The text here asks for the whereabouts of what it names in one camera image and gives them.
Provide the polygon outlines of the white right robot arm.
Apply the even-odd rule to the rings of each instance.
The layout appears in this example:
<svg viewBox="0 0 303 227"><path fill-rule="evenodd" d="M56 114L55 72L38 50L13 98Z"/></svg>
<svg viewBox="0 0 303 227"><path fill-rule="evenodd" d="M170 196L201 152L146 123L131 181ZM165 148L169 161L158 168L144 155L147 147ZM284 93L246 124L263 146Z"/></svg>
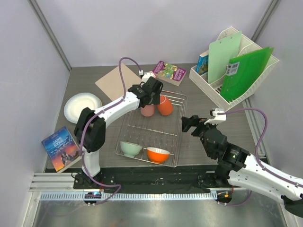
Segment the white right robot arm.
<svg viewBox="0 0 303 227"><path fill-rule="evenodd" d="M247 150L229 143L227 137L212 125L210 119L193 115L182 117L182 131L191 127L192 136L198 137L206 155L217 160L214 182L220 187L227 184L243 187L265 195L281 204L298 217L303 216L303 180L288 175L259 160Z"/></svg>

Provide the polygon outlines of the orange mug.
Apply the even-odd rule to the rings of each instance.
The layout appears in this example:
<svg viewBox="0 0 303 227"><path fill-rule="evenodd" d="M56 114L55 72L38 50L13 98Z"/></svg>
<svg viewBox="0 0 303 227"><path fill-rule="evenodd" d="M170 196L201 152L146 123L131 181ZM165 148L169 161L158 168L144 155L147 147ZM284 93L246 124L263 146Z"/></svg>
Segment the orange mug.
<svg viewBox="0 0 303 227"><path fill-rule="evenodd" d="M164 95L160 95L160 103L157 105L160 114L167 116L173 112L173 105L171 101Z"/></svg>

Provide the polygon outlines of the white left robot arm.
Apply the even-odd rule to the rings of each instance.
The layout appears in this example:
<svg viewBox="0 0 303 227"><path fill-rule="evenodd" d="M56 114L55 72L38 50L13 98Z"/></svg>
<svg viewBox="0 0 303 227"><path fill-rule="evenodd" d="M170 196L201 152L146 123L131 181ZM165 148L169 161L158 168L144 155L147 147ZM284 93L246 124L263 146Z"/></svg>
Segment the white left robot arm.
<svg viewBox="0 0 303 227"><path fill-rule="evenodd" d="M86 107L81 111L74 136L80 146L82 170L86 174L84 183L89 188L95 189L101 182L98 157L105 143L107 127L128 112L147 105L158 105L162 89L162 82L153 76L144 76L139 84L125 89L120 98L95 110Z"/></svg>

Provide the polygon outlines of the pink plastic cup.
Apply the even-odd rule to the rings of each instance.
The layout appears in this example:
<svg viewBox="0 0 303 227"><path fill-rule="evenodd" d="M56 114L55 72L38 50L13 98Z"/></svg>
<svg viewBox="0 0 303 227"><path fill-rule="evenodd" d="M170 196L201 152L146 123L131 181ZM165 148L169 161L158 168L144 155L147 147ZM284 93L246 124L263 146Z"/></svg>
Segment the pink plastic cup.
<svg viewBox="0 0 303 227"><path fill-rule="evenodd" d="M154 105L146 105L145 107L141 107L141 114L145 117L151 117L154 114L155 106Z"/></svg>

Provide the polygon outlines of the white ceramic plate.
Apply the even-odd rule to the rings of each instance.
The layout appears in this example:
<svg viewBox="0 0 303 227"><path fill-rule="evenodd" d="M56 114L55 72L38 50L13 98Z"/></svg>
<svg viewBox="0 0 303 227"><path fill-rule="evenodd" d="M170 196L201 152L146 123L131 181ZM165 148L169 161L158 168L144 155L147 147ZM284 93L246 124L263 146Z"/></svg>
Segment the white ceramic plate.
<svg viewBox="0 0 303 227"><path fill-rule="evenodd" d="M102 106L101 100L92 93L79 93L72 96L64 106L64 116L71 122L76 124L83 109L96 109Z"/></svg>

